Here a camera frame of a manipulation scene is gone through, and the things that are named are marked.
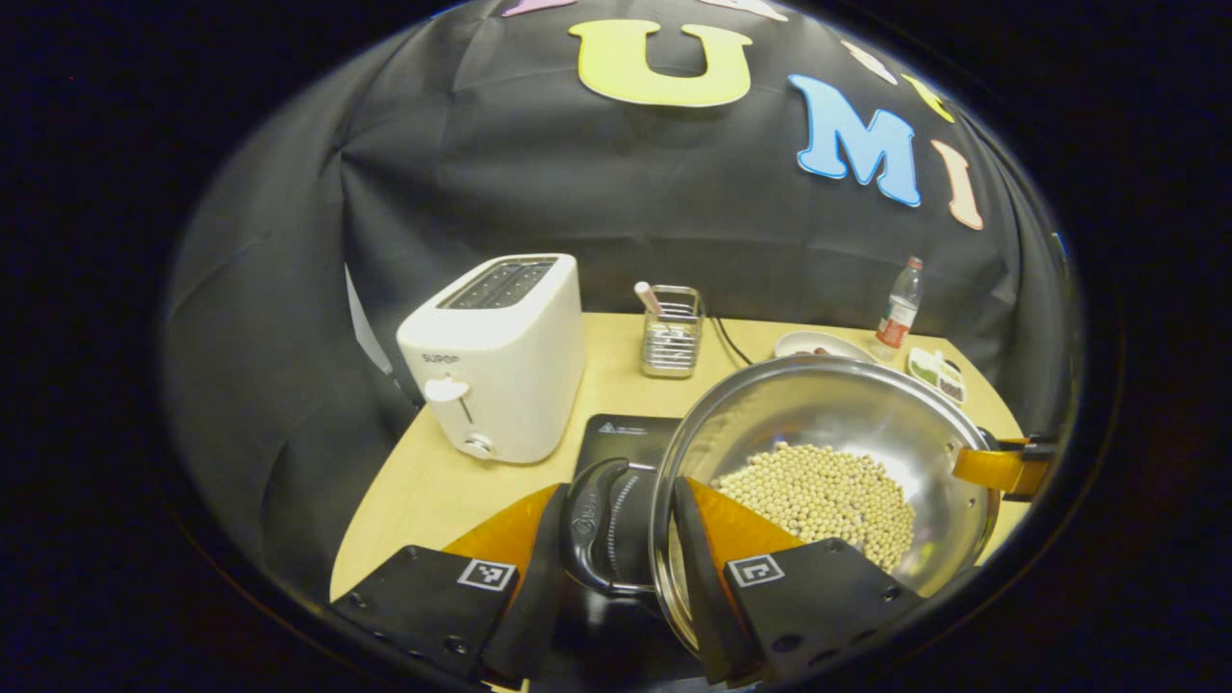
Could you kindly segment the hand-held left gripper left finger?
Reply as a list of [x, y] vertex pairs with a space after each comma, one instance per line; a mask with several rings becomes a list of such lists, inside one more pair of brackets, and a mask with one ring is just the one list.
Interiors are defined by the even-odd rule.
[[540, 675], [561, 601], [561, 517], [570, 487], [516, 499], [447, 547], [400, 547], [331, 602], [379, 649], [467, 683]]

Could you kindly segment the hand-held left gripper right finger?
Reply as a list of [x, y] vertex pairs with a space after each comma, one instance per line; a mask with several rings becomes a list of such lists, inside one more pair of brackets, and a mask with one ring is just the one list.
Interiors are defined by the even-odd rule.
[[675, 478], [671, 515], [708, 679], [819, 675], [922, 603], [844, 540], [802, 541], [697, 478]]

